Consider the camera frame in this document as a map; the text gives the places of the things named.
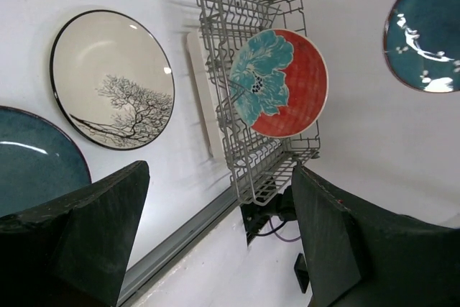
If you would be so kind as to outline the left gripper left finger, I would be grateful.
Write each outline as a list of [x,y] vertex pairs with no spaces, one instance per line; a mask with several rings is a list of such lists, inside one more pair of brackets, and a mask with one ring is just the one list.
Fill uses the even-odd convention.
[[150,184],[138,160],[1,218],[2,306],[115,306]]

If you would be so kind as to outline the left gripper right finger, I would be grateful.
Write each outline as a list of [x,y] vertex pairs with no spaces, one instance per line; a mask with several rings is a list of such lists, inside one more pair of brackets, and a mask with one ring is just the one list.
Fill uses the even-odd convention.
[[297,166],[292,191],[317,306],[457,306],[459,230],[383,209]]

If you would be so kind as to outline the red teal floral plate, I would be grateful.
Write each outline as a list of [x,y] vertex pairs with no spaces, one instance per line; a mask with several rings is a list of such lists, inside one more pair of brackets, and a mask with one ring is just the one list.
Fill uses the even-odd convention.
[[265,29],[233,59],[229,92],[242,122],[257,134],[288,138],[309,129],[328,98],[328,71],[318,48],[288,29]]

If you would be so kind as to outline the dark teal plate top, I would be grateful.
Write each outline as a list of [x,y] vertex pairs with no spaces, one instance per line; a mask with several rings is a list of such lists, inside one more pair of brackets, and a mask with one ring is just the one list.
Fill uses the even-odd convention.
[[396,0],[382,44],[387,67],[407,87],[459,91],[459,0]]

